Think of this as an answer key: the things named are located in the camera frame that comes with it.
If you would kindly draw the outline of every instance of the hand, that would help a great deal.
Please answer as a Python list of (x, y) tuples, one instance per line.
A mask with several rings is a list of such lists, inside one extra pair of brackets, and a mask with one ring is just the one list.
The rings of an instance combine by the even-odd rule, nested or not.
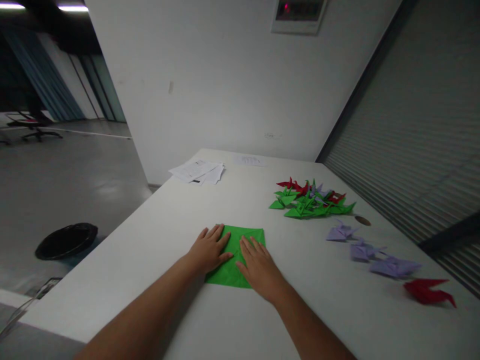
[(273, 303), (290, 285), (275, 265), (267, 248), (253, 236), (250, 240), (253, 246), (245, 236), (240, 240), (241, 254), (245, 258), (246, 266), (240, 261), (235, 264), (251, 287), (265, 300)]
[(206, 274), (234, 256), (231, 252), (220, 254), (230, 239), (227, 232), (219, 240), (223, 230), (223, 224), (215, 225), (210, 231), (204, 228), (187, 253), (186, 257), (199, 273)]

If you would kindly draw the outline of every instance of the gray roller shade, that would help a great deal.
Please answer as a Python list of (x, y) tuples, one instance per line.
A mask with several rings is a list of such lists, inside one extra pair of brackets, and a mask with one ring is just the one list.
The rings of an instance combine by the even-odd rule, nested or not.
[[(324, 160), (417, 244), (480, 209), (479, 14), (418, 1)], [(479, 249), (437, 256), (477, 295)]]

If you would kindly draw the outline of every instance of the white paper sheet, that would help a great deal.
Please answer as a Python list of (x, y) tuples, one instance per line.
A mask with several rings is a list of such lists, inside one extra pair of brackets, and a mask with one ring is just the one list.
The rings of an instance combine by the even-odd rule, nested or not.
[(168, 170), (169, 173), (179, 178), (183, 182), (189, 183), (192, 180), (200, 178), (202, 175), (210, 172), (218, 166), (216, 162), (203, 160), (193, 160), (183, 165)]
[(199, 178), (190, 181), (189, 184), (201, 186), (203, 183), (214, 185), (218, 183), (220, 177), (222, 176), (222, 171), (225, 169), (225, 166), (222, 163), (217, 163), (216, 165), (217, 166), (212, 171), (209, 171), (205, 175), (202, 175)]
[(267, 166), (262, 156), (233, 155), (233, 163), (236, 165)]

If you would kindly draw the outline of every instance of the red origami crane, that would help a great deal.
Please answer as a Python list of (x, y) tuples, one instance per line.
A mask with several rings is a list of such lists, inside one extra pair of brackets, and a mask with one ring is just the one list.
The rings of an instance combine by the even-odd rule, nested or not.
[(403, 286), (421, 304), (436, 304), (448, 300), (456, 308), (457, 305), (455, 304), (454, 297), (448, 292), (442, 290), (430, 290), (431, 287), (447, 281), (448, 280), (439, 279), (416, 279), (404, 283)]
[(292, 178), (290, 178), (290, 181), (277, 182), (276, 184), (280, 185), (281, 187), (286, 186), (287, 189), (290, 189), (292, 186), (294, 186), (294, 184), (292, 183)]
[(277, 182), (277, 185), (280, 185), (281, 187), (286, 186), (287, 189), (293, 188), (296, 192), (299, 192), (298, 196), (304, 196), (307, 194), (308, 191), (308, 182), (305, 187), (301, 187), (296, 181), (292, 181), (292, 178), (290, 178), (290, 181), (284, 181), (284, 182)]
[(340, 195), (338, 192), (332, 191), (327, 200), (329, 202), (332, 202), (332, 203), (338, 205), (339, 201), (342, 200), (345, 197), (345, 195), (347, 195), (347, 194), (344, 193), (343, 195)]

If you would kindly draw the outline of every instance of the pile of origami cranes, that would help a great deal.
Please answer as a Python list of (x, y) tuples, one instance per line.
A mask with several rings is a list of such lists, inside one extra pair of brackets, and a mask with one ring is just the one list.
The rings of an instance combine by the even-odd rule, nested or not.
[[(306, 181), (305, 186), (300, 186), (296, 181), (279, 182), (277, 185), (284, 187), (283, 191), (275, 192), (276, 200), (270, 205), (270, 209), (288, 209), (284, 216), (289, 218), (315, 218), (325, 217), (330, 214), (342, 215), (351, 213), (355, 202), (345, 206), (346, 194), (339, 194), (331, 189), (322, 190), (323, 184), (319, 187), (313, 179), (312, 185)], [(339, 225), (332, 227), (326, 237), (328, 241), (347, 242), (355, 240), (350, 244), (350, 257), (354, 261), (360, 261), (370, 264), (369, 271), (381, 274), (395, 279), (403, 279), (411, 275), (415, 270), (422, 267), (421, 264), (399, 259), (384, 252), (386, 247), (376, 248), (365, 242), (362, 237), (353, 237), (353, 234), (359, 229), (352, 229), (351, 226), (344, 225), (338, 219)], [(382, 254), (386, 258), (377, 258), (377, 254)], [(442, 290), (431, 290), (431, 287), (437, 286), (448, 280), (444, 279), (415, 279), (403, 284), (403, 287), (421, 304), (435, 304), (443, 301), (449, 301), (455, 308), (455, 300), (452, 295)]]

